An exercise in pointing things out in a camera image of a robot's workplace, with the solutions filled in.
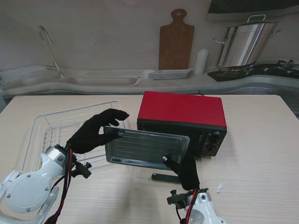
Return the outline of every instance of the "wire dish rack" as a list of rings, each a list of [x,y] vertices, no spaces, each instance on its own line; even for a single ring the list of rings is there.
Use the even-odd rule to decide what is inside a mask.
[[[28,145],[24,155],[22,170],[37,171],[42,166],[41,154],[56,144],[65,146],[67,140],[93,115],[114,108],[121,110],[118,101],[89,105],[65,111],[41,114],[34,118]],[[120,121],[119,127],[125,128],[125,122]],[[98,165],[106,162],[105,146],[99,146],[86,154],[76,154],[81,163],[89,162]]]

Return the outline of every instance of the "stack of plates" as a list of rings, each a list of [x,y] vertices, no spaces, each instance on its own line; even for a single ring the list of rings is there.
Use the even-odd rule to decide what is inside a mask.
[[[193,74],[192,69],[184,70],[160,70],[149,74],[149,78],[152,79],[180,79],[188,78]]]

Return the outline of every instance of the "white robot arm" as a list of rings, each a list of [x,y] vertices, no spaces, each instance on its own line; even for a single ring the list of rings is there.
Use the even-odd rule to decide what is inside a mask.
[[[59,187],[51,188],[51,181],[56,176],[64,175],[66,153],[62,146],[49,147],[42,153],[43,165],[35,172],[22,173],[14,170],[1,183],[0,202],[6,204],[14,212],[29,213],[39,209],[32,220],[21,220],[8,216],[0,211],[0,224],[41,224],[47,216],[51,206],[57,199]],[[76,166],[74,175],[82,174],[87,178],[91,173],[90,164],[83,166],[76,158],[71,161],[71,167]]]
[[[214,203],[207,191],[208,189],[198,191],[190,213],[189,224],[227,224],[223,218],[216,215]],[[177,195],[177,191],[172,190],[171,194],[172,196],[167,198],[168,204],[175,204],[177,209],[185,209],[188,212],[193,191]]]

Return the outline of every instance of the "pot handle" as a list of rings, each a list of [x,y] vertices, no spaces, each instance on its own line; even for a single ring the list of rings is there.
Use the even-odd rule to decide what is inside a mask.
[[[250,20],[252,17],[256,17],[256,16],[263,16],[263,21],[265,21],[265,19],[266,19],[266,15],[265,15],[265,14],[252,15],[252,16],[250,16],[250,17],[247,19],[247,23],[249,23],[249,20]]]
[[[221,44],[224,44],[225,41],[218,41],[216,38],[213,38],[213,40],[217,43],[221,43]]]

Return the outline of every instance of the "white paper scrap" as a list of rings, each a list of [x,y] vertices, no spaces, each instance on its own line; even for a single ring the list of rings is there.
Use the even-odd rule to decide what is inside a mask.
[[[217,194],[219,194],[223,188],[224,188],[223,183],[220,183],[217,188]]]

